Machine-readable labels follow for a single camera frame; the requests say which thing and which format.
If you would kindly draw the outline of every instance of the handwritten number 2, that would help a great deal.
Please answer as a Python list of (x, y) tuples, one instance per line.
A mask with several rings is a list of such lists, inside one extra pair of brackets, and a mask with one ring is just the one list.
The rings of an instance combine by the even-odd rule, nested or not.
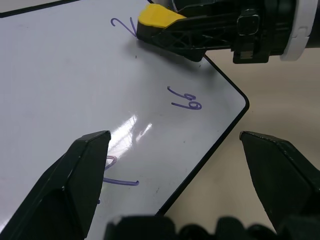
[[(113, 165), (115, 165), (115, 163), (117, 162), (117, 157), (115, 156), (107, 156), (106, 159), (111, 159), (112, 162), (105, 166), (104, 171), (106, 171), (107, 169), (111, 168)], [(125, 185), (125, 186), (138, 186), (139, 185), (139, 181), (122, 181), (122, 180), (115, 180), (115, 179), (111, 179), (111, 178), (107, 178), (104, 177), (103, 181), (105, 183), (109, 183), (109, 184), (118, 184), (118, 185)]]
[(112, 18), (110, 20), (110, 23), (112, 24), (112, 26), (116, 26), (114, 21), (117, 21), (118, 23), (120, 23), (122, 26), (124, 26), (125, 29), (127, 29), (135, 38), (137, 37), (137, 31), (134, 25), (134, 22), (132, 21), (132, 17), (130, 17), (130, 23), (131, 23), (131, 27), (133, 29), (133, 31), (131, 31), (122, 21), (120, 21), (118, 18)]
[(191, 110), (200, 110), (202, 109), (202, 105), (197, 102), (197, 101), (192, 101), (192, 100), (196, 100), (196, 96), (194, 95), (191, 95), (189, 93), (185, 93), (184, 95), (181, 95), (175, 91), (173, 91), (170, 86), (167, 87), (167, 89), (169, 90), (169, 92), (173, 93), (174, 95), (177, 95), (178, 97), (181, 97), (181, 98), (184, 98), (184, 99), (187, 99), (189, 100), (189, 106), (184, 106), (184, 105), (181, 105), (181, 104), (178, 104), (178, 103), (174, 103), (172, 102), (171, 104), (174, 105), (174, 106), (177, 106), (177, 107), (181, 107), (181, 108), (184, 108), (184, 109), (191, 109)]

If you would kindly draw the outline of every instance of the whiteboard black border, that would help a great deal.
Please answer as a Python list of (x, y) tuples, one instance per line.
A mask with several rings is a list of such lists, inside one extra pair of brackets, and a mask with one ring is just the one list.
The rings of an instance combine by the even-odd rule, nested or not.
[[(30, 6), (25, 7), (21, 9), (16, 9), (12, 11), (7, 12), (1, 12), (0, 18), (5, 18), (13, 15), (18, 14), (24, 14), (31, 11), (36, 11), (40, 9), (45, 8), (51, 8), (54, 6), (58, 6), (61, 4), (67, 4), (72, 3), (80, 0), (60, 0), (60, 1), (54, 1), (50, 3), (45, 3), (41, 5), (36, 6)], [(223, 132), (223, 134), (219, 137), (219, 139), (215, 142), (215, 144), (209, 149), (209, 151), (203, 156), (203, 158), (199, 161), (199, 163), (194, 167), (194, 169), (189, 173), (189, 175), (184, 179), (184, 181), (180, 184), (180, 186), (174, 191), (174, 193), (168, 198), (168, 200), (164, 203), (164, 205), (158, 210), (158, 212), (155, 215), (164, 215), (169, 208), (173, 205), (173, 203), (177, 200), (177, 198), (180, 196), (180, 194), (186, 189), (186, 187), (189, 185), (189, 183), (194, 179), (194, 177), (197, 175), (197, 173), (200, 171), (200, 169), (206, 164), (206, 162), (209, 160), (209, 158), (214, 154), (214, 152), (217, 150), (217, 148), (221, 145), (221, 143), (226, 139), (226, 137), (229, 135), (231, 130), (236, 126), (236, 124), (240, 121), (240, 119), (245, 115), (245, 113), (248, 111), (250, 103), (247, 96), (230, 80), (230, 78), (225, 75), (220, 68), (217, 67), (216, 64), (214, 64), (211, 59), (205, 55), (204, 58), (231, 84), (232, 87), (234, 87), (235, 90), (244, 98), (245, 100), (245, 106), (242, 109), (242, 111), (236, 116), (236, 118), (232, 121), (232, 123), (228, 126), (228, 128)]]

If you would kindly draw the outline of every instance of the beige table surface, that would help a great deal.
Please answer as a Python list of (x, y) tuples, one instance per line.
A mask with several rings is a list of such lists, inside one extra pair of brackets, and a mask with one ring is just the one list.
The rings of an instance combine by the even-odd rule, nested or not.
[[(53, 0), (0, 0), (0, 12)], [(208, 56), (247, 95), (250, 109), (167, 212), (178, 228), (197, 223), (213, 232), (221, 216), (246, 226), (271, 223), (255, 193), (240, 131), (292, 142), (320, 169), (320, 49), (307, 49), (296, 62), (271, 57), (266, 64), (236, 65), (229, 50)]]

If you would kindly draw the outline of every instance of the black mechanical part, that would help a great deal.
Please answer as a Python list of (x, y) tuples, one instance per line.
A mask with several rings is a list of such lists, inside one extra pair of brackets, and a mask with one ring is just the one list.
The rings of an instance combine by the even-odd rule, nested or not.
[(109, 131), (100, 131), (74, 141), (36, 182), (0, 240), (86, 238), (100, 196), (110, 139)]
[(320, 171), (290, 142), (254, 132), (242, 132), (240, 140), (255, 191), (277, 232), (287, 217), (303, 225), (304, 218), (320, 217)]
[(306, 48), (320, 48), (320, 0), (318, 0), (318, 6)]
[(233, 62), (267, 63), (282, 55), (296, 0), (173, 0), (185, 16), (138, 39), (199, 62), (207, 50), (231, 49)]
[(184, 226), (176, 233), (174, 223), (164, 216), (124, 217), (117, 223), (109, 223), (104, 240), (279, 240), (270, 229), (253, 225), (245, 229), (234, 217), (218, 220), (214, 234), (209, 234), (196, 224)]

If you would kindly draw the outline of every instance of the handwritten line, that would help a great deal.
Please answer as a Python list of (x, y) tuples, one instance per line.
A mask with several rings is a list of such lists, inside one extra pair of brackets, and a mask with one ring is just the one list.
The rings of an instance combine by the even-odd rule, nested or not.
[[(112, 159), (112, 162), (104, 168), (104, 171), (111, 168), (114, 164), (116, 164), (118, 160), (116, 156), (107, 156), (106, 159)], [(117, 185), (124, 185), (124, 186), (138, 186), (140, 183), (139, 181), (122, 181), (122, 180), (115, 180), (107, 177), (104, 177), (103, 181), (109, 184), (117, 184)]]

